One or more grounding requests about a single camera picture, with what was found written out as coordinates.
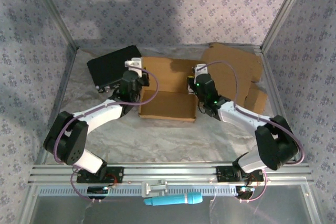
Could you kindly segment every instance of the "cardboard box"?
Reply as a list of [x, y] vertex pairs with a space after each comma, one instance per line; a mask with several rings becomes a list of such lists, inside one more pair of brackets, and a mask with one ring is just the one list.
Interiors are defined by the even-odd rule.
[[[188, 94], [187, 77], [193, 75], [193, 67], [199, 63], [225, 60], [236, 70], [239, 82], [237, 104], [257, 113], [264, 110], [267, 95], [253, 83], [259, 81], [263, 72], [260, 57], [219, 43], [213, 43], [204, 51], [201, 61], [158, 57], [143, 57], [142, 65], [158, 78], [160, 87], [156, 98], [140, 106], [142, 118], [168, 119], [195, 122], [197, 97]], [[208, 67], [218, 93], [234, 100], [236, 95], [235, 76], [230, 67], [223, 63]], [[142, 89], [141, 101], [150, 98], [156, 89], [150, 76], [150, 86]]]

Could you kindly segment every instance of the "floral patterned wall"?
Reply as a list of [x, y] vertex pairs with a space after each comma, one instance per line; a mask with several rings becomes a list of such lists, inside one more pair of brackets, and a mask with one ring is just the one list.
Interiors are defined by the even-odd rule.
[[79, 47], [260, 45], [284, 0], [53, 0]]
[[297, 0], [267, 52], [330, 223], [336, 223], [335, 45], [336, 0]]
[[14, 223], [47, 134], [67, 45], [40, 0], [0, 0], [0, 223]]

